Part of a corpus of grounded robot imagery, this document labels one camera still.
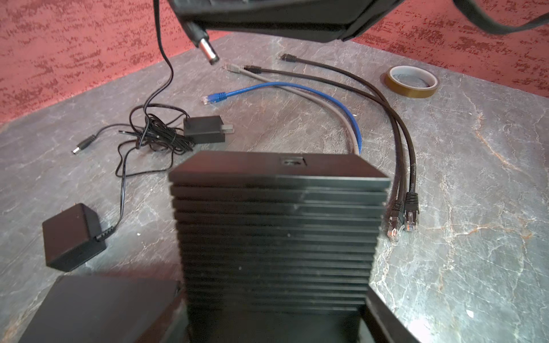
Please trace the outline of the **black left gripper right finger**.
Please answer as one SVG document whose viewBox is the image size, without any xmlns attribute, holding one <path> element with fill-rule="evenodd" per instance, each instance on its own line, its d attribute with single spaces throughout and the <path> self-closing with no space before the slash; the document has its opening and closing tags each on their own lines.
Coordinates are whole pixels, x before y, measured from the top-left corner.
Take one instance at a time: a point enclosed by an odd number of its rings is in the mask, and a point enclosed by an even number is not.
<svg viewBox="0 0 549 343">
<path fill-rule="evenodd" d="M 362 319 L 376 343 L 404 343 L 419 341 L 390 311 L 371 287 L 367 287 Z"/>
</svg>

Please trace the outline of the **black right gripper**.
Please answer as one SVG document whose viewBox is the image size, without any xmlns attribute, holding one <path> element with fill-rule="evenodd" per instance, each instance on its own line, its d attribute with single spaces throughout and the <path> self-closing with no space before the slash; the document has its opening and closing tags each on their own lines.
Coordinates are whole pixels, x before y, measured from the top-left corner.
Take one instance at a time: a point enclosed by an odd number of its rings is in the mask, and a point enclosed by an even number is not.
<svg viewBox="0 0 549 343">
<path fill-rule="evenodd" d="M 328 43 L 354 39 L 401 1 L 171 1 L 181 22 L 215 31 L 237 31 Z"/>
</svg>

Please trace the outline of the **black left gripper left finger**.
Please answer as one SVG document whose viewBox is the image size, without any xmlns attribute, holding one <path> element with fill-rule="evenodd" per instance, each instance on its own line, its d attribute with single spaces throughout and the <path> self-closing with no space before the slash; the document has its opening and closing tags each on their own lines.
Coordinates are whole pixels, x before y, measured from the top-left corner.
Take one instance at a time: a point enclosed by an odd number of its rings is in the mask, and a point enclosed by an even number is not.
<svg viewBox="0 0 549 343">
<path fill-rule="evenodd" d="M 188 342 L 189 322 L 185 294 L 180 291 L 145 332 L 146 342 Z"/>
</svg>

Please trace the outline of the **black network switch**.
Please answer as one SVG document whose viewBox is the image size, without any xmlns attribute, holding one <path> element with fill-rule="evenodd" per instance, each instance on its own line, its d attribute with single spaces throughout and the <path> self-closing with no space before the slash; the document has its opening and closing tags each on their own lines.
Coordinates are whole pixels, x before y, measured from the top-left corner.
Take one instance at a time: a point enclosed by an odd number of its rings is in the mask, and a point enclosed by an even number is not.
<svg viewBox="0 0 549 343">
<path fill-rule="evenodd" d="M 354 154 L 200 151 L 169 179 L 191 341 L 357 341 L 389 177 Z"/>
</svg>

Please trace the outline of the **black power adapter with cable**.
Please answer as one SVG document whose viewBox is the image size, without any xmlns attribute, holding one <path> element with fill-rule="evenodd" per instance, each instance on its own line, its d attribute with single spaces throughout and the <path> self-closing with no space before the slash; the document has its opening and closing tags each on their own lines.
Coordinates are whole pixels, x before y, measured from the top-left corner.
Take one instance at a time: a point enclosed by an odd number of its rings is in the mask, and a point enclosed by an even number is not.
<svg viewBox="0 0 549 343">
<path fill-rule="evenodd" d="M 165 109 L 174 111 L 178 116 L 172 121 L 162 121 L 155 114 L 147 114 L 142 126 L 133 122 L 136 111 L 143 108 L 139 105 L 130 111 L 128 123 L 110 124 L 82 140 L 73 154 L 85 150 L 109 129 L 118 128 L 120 134 L 132 138 L 131 143 L 138 148 L 151 147 L 153 150 L 168 150 L 173 154 L 184 154 L 192 151 L 197 144 L 220 143 L 225 136 L 234 132 L 234 127 L 225 124 L 219 116 L 191 117 L 182 108 L 168 104 L 151 103 L 149 109 Z"/>
</svg>

